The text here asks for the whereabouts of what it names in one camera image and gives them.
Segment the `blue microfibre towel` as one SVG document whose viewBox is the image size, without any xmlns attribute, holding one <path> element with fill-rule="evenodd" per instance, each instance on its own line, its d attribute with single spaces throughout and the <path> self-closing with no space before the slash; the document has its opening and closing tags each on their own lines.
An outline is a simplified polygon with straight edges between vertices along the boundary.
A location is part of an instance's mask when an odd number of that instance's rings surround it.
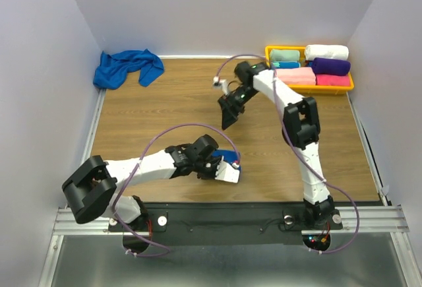
<svg viewBox="0 0 422 287">
<path fill-rule="evenodd" d="M 233 150 L 215 150 L 212 154 L 213 156 L 223 156 L 223 161 L 228 162 L 230 164 L 237 163 L 240 165 L 240 162 L 237 158 L 237 154 Z"/>
</svg>

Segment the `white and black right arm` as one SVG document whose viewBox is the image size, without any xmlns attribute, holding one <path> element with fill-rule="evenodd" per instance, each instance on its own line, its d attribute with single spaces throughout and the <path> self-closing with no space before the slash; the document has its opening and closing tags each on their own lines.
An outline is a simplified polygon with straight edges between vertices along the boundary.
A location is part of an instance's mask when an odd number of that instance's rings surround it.
<svg viewBox="0 0 422 287">
<path fill-rule="evenodd" d="M 320 123 L 316 100 L 292 90 L 267 63 L 238 63 L 235 76 L 240 82 L 235 90 L 230 90 L 227 80 L 219 75 L 212 80 L 212 86 L 221 88 L 223 92 L 218 98 L 222 129 L 227 129 L 238 120 L 245 111 L 245 104 L 257 93 L 270 99 L 278 111 L 284 140 L 299 161 L 305 205 L 304 222 L 312 228 L 325 224 L 334 212 L 334 200 L 326 186 L 319 160 Z"/>
</svg>

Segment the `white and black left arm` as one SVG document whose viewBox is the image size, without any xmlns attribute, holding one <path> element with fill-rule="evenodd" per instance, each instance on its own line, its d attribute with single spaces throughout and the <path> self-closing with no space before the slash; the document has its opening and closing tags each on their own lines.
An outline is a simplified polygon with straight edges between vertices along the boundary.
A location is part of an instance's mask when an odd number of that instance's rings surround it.
<svg viewBox="0 0 422 287">
<path fill-rule="evenodd" d="M 169 146 L 142 160 L 105 161 L 91 156 L 64 182 L 62 190 L 77 224 L 99 217 L 120 218 L 132 230 L 146 225 L 146 209 L 135 197 L 119 197 L 126 182 L 135 184 L 173 179 L 195 173 L 200 179 L 218 179 L 226 167 L 215 155 L 218 143 L 203 135 L 195 142 Z"/>
</svg>

